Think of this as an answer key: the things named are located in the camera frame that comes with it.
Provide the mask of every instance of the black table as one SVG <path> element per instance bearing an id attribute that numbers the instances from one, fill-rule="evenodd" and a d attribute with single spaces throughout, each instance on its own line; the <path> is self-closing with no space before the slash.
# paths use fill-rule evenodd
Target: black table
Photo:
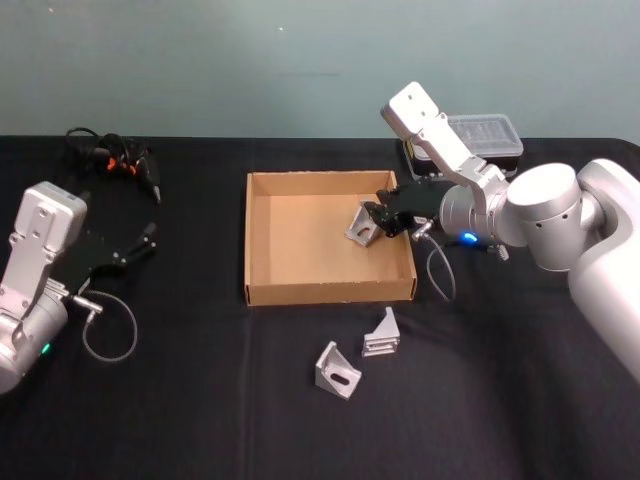
<path id="1" fill-rule="evenodd" d="M 638 478 L 640 387 L 572 304 L 566 275 L 524 250 L 507 264 L 452 251 L 455 305 L 419 274 L 416 300 L 394 305 L 393 356 L 359 356 L 384 305 L 246 307 L 246 174 L 395 169 L 407 180 L 394 142 L 149 142 L 162 208 L 115 181 L 97 185 L 87 219 L 113 243 L 159 224 L 158 255 L 102 285 L 136 312 L 138 349 L 100 364 L 82 348 L 83 318 L 71 319 L 0 398 L 0 479 Z M 640 149 L 623 141 L 524 143 L 522 169 L 607 157 L 640 177 Z M 60 146 L 0 138 L 0 236 L 23 190 L 55 174 Z M 313 384 L 329 340 L 363 370 L 349 402 Z"/>

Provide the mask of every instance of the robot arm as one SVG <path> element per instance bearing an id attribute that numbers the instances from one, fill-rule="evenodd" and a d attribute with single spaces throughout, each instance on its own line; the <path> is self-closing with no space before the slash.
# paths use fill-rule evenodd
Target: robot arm
<path id="1" fill-rule="evenodd" d="M 382 116 L 457 184 L 440 204 L 445 232 L 528 246 L 541 268 L 568 271 L 572 299 L 640 382 L 640 182 L 614 162 L 594 160 L 577 175 L 551 163 L 509 184 L 466 149 L 415 82 Z"/>
<path id="2" fill-rule="evenodd" d="M 49 182 L 27 189 L 9 237 L 11 256 L 0 284 L 0 394 L 11 390 L 67 321 L 71 298 L 95 315 L 102 307 L 70 297 L 49 271 L 82 227 L 87 205 Z"/>

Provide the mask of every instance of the cable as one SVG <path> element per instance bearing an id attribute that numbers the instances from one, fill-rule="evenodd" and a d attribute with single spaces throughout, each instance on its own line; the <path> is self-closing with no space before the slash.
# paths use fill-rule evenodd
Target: cable
<path id="1" fill-rule="evenodd" d="M 127 350 L 125 353 L 123 353 L 118 357 L 104 357 L 99 353 L 96 353 L 96 351 L 93 348 L 91 348 L 91 346 L 89 346 L 89 342 L 87 341 L 87 332 L 89 331 L 89 326 L 91 325 L 91 322 L 87 321 L 84 325 L 84 328 L 82 329 L 82 343 L 84 345 L 84 348 L 87 350 L 89 355 L 91 355 L 93 358 L 105 363 L 117 363 L 129 358 L 129 356 L 133 353 L 133 351 L 136 349 L 136 346 L 138 345 L 138 322 L 136 321 L 135 315 L 129 308 L 129 305 L 124 303 L 121 299 L 119 299 L 115 295 L 111 295 L 110 293 L 102 292 L 100 290 L 86 290 L 84 293 L 103 296 L 111 300 L 115 300 L 117 303 L 122 305 L 122 307 L 127 311 L 127 313 L 129 314 L 129 318 L 131 319 L 131 325 L 133 326 L 133 341 L 131 342 L 131 346 L 129 347 L 129 350 Z"/>
<path id="2" fill-rule="evenodd" d="M 423 238 L 431 241 L 431 243 L 433 243 L 433 246 L 435 247 L 433 250 L 431 250 L 431 253 L 429 253 L 429 256 L 427 257 L 427 275 L 429 276 L 431 285 L 433 285 L 433 288 L 436 289 L 436 291 L 442 298 L 444 298 L 447 302 L 452 302 L 456 298 L 456 277 L 453 274 L 451 264 L 449 263 L 447 256 L 444 254 L 444 250 L 442 250 L 442 247 L 431 237 L 431 235 L 423 235 Z M 438 282 L 435 281 L 435 279 L 433 278 L 433 274 L 431 273 L 431 259 L 436 253 L 440 254 L 444 266 L 449 271 L 449 278 L 451 279 L 451 297 L 447 297 L 447 295 L 442 291 L 442 289 L 438 285 Z"/>

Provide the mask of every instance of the open cardboard box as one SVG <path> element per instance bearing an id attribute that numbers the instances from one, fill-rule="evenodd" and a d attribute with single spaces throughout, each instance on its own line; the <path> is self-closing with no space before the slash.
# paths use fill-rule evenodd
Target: open cardboard box
<path id="1" fill-rule="evenodd" d="M 406 232 L 369 248 L 344 235 L 361 200 L 395 186 L 392 171 L 249 174 L 247 304 L 411 300 L 416 269 Z"/>

